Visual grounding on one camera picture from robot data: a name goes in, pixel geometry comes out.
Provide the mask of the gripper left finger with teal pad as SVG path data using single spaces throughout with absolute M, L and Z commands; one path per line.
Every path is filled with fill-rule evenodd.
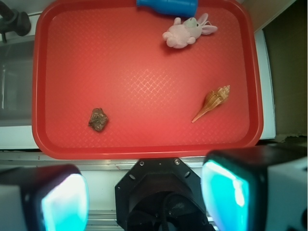
M 84 231 L 89 206 L 87 181 L 75 165 L 0 171 L 2 231 Z

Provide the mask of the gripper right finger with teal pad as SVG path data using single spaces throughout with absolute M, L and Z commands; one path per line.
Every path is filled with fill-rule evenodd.
M 201 170 L 201 190 L 221 231 L 305 231 L 308 150 L 270 144 L 210 151 Z

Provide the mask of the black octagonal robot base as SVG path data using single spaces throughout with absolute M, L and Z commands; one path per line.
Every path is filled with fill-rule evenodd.
M 213 231 L 200 177 L 178 158 L 140 159 L 115 186 L 125 231 Z

